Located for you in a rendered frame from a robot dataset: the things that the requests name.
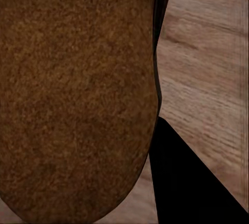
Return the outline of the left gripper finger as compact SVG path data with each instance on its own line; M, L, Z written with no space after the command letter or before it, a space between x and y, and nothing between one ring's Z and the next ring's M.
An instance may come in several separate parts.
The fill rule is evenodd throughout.
M149 160L159 224L249 224L249 214L162 117Z

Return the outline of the sandal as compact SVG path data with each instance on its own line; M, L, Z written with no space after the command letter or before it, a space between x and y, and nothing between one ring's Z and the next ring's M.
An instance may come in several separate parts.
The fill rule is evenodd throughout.
M0 197L28 224L93 224L133 189L168 1L0 0Z

